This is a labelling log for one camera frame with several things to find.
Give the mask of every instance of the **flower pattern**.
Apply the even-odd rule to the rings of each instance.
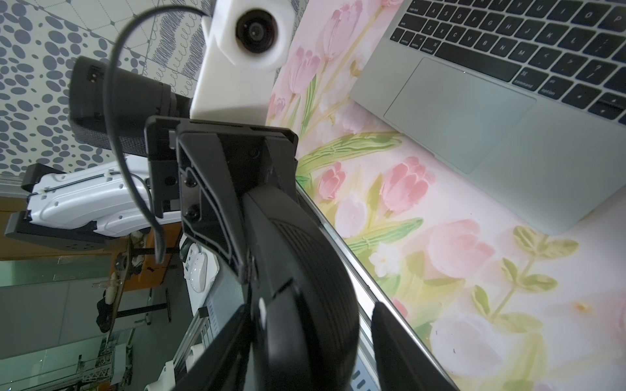
[[[361,1],[310,2],[275,84],[297,181],[462,391],[622,391],[626,188],[556,236],[477,191],[350,100],[402,3]]]
[[[322,47],[326,59],[333,59],[346,49],[362,11],[363,2],[356,0],[352,6],[344,3],[332,13],[322,30]]]
[[[426,195],[428,181],[433,178],[433,175],[426,174],[426,167],[420,164],[417,156],[410,156],[386,175],[382,202],[390,211],[407,211]]]
[[[319,181],[317,190],[323,200],[334,200],[341,185],[346,180],[346,172],[341,170],[341,163],[332,165]]]

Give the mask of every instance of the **patterned wallpaper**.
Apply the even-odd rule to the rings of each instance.
[[[0,0],[0,174],[23,175],[39,162],[79,171],[113,160],[81,145],[68,123],[68,83],[77,56],[107,62],[123,26],[146,9],[211,0]],[[291,0],[296,25],[308,0]],[[200,20],[187,13],[147,21],[126,42],[119,67],[193,96],[202,63]]]

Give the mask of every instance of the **cord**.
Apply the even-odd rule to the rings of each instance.
[[[103,111],[105,115],[106,132],[109,136],[109,144],[111,150],[115,155],[118,165],[120,166],[120,175],[124,178],[130,196],[139,208],[141,214],[148,220],[152,229],[155,232],[155,260],[157,264],[161,264],[165,261],[165,233],[163,227],[158,223],[155,214],[148,208],[145,201],[139,194],[135,182],[132,180],[132,175],[126,160],[124,159],[124,152],[122,151],[120,136],[118,135],[117,123],[115,121],[115,114],[113,112],[113,91],[115,88],[115,69],[117,68],[117,62],[120,59],[120,54],[124,48],[124,43],[128,40],[130,34],[139,25],[150,18],[161,14],[169,13],[172,11],[187,11],[200,16],[208,16],[203,11],[190,7],[190,6],[162,6],[153,9],[149,9],[144,13],[137,15],[137,17],[131,20],[121,31],[117,41],[113,44],[111,49],[111,55],[109,57],[109,64],[106,67],[105,85],[103,92]]]

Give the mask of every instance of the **black camera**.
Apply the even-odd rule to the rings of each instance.
[[[261,9],[253,9],[245,13],[237,21],[237,39],[251,53],[268,51],[278,32],[272,15]]]

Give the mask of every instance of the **silver laptop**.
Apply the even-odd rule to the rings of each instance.
[[[537,230],[562,233],[626,184],[616,1],[405,0],[351,97]]]

